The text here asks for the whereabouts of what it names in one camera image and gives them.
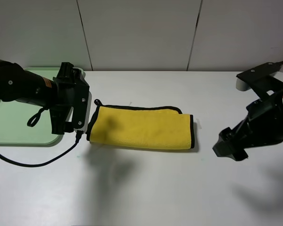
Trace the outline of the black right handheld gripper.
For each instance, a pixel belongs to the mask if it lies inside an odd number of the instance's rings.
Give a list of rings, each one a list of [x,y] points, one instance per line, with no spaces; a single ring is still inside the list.
[[[245,119],[233,129],[228,127],[219,133],[213,146],[217,157],[243,161],[248,158],[247,148],[283,142],[283,82],[269,77],[259,91],[259,99],[246,107]]]

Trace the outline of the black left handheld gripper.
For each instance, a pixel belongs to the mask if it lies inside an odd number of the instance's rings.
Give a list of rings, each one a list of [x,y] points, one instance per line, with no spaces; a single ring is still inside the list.
[[[42,112],[50,112],[52,133],[63,135],[74,131],[71,123],[72,107],[68,104],[67,89],[74,82],[69,62],[63,62],[58,74],[47,79],[24,70],[20,65],[0,60],[0,100],[37,105],[41,109],[27,122],[34,127]]]

